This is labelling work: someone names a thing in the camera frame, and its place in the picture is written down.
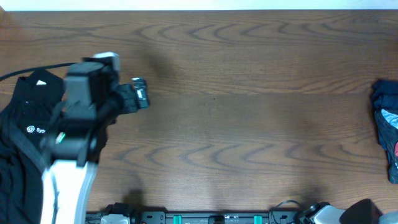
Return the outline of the red orange t-shirt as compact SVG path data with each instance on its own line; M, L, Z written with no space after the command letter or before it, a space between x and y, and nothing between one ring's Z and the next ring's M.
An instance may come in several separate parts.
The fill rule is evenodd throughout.
M396 144L394 146L394 154L396 157L398 156L398 142L396 142Z

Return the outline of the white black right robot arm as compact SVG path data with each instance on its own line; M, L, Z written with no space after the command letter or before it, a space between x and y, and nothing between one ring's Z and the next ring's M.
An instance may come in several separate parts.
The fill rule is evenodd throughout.
M363 199L347 209L320 202L299 213L301 224L397 224L397 211L382 213L371 199Z

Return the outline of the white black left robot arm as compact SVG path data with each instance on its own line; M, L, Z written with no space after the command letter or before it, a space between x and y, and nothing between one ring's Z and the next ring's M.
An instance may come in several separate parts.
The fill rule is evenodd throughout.
M66 97L53 111L40 147L42 174L41 223L84 223L91 188L98 171L107 128L119 115L150 105L146 81L119 81L121 63L114 52L95 54L69 66Z

